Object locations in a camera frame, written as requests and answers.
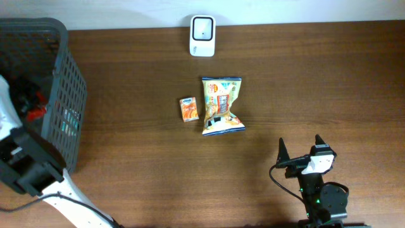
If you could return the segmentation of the red Hacks candy bag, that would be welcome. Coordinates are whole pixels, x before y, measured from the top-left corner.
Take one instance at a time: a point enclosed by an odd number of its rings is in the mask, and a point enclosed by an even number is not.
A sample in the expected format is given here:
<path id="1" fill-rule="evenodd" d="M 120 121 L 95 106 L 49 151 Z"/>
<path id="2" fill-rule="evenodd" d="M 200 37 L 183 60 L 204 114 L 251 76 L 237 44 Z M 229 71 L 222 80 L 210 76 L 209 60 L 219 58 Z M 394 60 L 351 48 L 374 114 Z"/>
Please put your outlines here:
<path id="1" fill-rule="evenodd" d="M 30 108 L 28 109 L 26 120 L 33 122 L 44 117 L 47 113 L 48 100 L 40 91 L 34 94 L 33 99 L 29 102 Z"/>

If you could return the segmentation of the beige snack bag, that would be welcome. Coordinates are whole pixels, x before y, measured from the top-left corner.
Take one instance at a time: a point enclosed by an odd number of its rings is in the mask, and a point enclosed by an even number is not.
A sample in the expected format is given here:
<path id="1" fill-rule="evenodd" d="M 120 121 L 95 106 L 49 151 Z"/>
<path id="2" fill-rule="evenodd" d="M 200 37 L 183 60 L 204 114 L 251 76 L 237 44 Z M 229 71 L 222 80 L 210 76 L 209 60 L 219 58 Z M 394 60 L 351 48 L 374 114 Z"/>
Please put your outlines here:
<path id="1" fill-rule="evenodd" d="M 203 77 L 205 117 L 202 135 L 216 136 L 246 129 L 230 108 L 238 98 L 241 77 Z"/>

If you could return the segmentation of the orange tissue pack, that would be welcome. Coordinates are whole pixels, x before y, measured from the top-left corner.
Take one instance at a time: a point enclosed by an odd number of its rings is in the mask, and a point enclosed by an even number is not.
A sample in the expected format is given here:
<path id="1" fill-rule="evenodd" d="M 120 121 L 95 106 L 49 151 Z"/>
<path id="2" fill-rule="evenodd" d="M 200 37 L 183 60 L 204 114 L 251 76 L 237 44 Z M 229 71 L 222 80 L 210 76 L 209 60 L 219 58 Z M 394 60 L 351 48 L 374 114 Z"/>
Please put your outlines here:
<path id="1" fill-rule="evenodd" d="M 183 98 L 179 101 L 182 119 L 184 122 L 198 120 L 197 103 L 195 97 Z"/>

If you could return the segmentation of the teal tissue pack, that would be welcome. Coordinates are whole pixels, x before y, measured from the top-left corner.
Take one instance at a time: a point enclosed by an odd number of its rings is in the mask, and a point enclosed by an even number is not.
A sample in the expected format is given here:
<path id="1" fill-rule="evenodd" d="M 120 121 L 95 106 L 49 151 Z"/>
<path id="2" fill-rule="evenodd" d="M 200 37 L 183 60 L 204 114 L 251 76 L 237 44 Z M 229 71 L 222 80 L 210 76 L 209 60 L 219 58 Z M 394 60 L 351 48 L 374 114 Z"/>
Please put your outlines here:
<path id="1" fill-rule="evenodd" d="M 77 137 L 80 125 L 80 113 L 74 109 L 62 108 L 59 129 L 68 137 Z"/>

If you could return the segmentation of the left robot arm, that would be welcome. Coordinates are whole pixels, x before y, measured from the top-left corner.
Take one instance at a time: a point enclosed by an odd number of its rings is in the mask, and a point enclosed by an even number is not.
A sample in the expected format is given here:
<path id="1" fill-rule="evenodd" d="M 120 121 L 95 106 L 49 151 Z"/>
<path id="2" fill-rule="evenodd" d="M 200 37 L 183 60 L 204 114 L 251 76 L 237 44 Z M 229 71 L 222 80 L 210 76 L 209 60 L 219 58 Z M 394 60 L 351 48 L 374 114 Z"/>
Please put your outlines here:
<path id="1" fill-rule="evenodd" d="M 47 98 L 24 78 L 1 78 L 1 182 L 46 202 L 75 227 L 119 227 L 74 184 L 65 159 L 26 122 L 43 117 Z"/>

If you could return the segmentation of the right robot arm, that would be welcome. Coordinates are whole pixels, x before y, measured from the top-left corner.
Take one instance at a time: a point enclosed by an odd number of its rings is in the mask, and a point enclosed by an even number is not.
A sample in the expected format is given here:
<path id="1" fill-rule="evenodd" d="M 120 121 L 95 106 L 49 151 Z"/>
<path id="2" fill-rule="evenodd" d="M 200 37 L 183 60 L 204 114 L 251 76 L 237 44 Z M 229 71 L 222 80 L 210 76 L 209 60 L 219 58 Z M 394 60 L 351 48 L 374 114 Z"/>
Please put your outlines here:
<path id="1" fill-rule="evenodd" d="M 298 221 L 298 227 L 343 227 L 347 218 L 346 206 L 349 189 L 337 182 L 324 182 L 323 175 L 331 171 L 336 152 L 315 135 L 315 145 L 309 154 L 290 158 L 284 140 L 279 139 L 275 168 L 284 168 L 287 179 L 296 178 L 307 219 Z"/>

